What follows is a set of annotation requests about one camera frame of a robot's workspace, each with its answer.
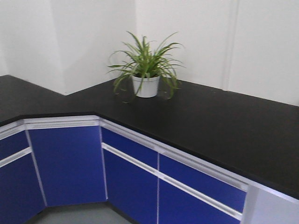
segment black countertop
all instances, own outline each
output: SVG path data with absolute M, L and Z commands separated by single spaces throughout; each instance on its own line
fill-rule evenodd
M 112 81 L 63 96 L 0 77 L 0 126 L 98 115 L 299 199 L 299 107 L 182 82 L 170 100 L 122 102 Z

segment cabinet door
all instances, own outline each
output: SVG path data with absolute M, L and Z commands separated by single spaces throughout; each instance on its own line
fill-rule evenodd
M 48 206 L 106 201 L 98 126 L 29 134 Z
M 157 177 L 104 151 L 108 200 L 141 224 L 157 223 Z
M 102 128 L 103 142 L 157 169 L 158 153 L 135 141 Z
M 240 221 L 184 191 L 160 181 L 160 224 L 239 224 Z
M 0 223 L 22 224 L 44 207 L 30 154 L 0 168 Z
M 0 140 L 0 160 L 29 147 L 25 131 Z
M 160 155 L 160 171 L 213 199 L 242 212 L 246 192 L 171 158 Z

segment blue cabinet door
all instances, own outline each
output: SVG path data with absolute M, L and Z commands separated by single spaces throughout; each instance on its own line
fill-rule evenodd
M 137 142 L 102 128 L 103 142 L 157 169 L 158 153 Z
M 0 140 L 0 160 L 29 147 L 25 131 Z
M 44 208 L 30 154 L 0 168 L 1 224 L 22 224 Z
M 48 206 L 106 201 L 98 126 L 30 130 Z
M 104 151 L 108 200 L 141 224 L 157 223 L 157 177 Z
M 242 212 L 246 192 L 171 158 L 160 155 L 160 171 L 209 197 Z
M 160 181 L 160 224 L 239 224 L 240 221 L 182 190 Z

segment gray floor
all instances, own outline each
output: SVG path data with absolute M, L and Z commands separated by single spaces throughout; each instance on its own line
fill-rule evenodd
M 131 224 L 105 203 L 47 208 L 25 224 Z

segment drawer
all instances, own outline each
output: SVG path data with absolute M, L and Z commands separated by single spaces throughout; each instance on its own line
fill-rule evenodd
M 27 142 L 25 131 L 2 139 L 0 140 L 0 160 L 3 160 L 28 147 L 29 144 Z
M 246 192 L 238 188 L 163 155 L 160 171 L 239 212 L 243 210 Z
M 102 140 L 104 143 L 157 169 L 158 153 L 156 151 L 105 128 L 102 128 Z

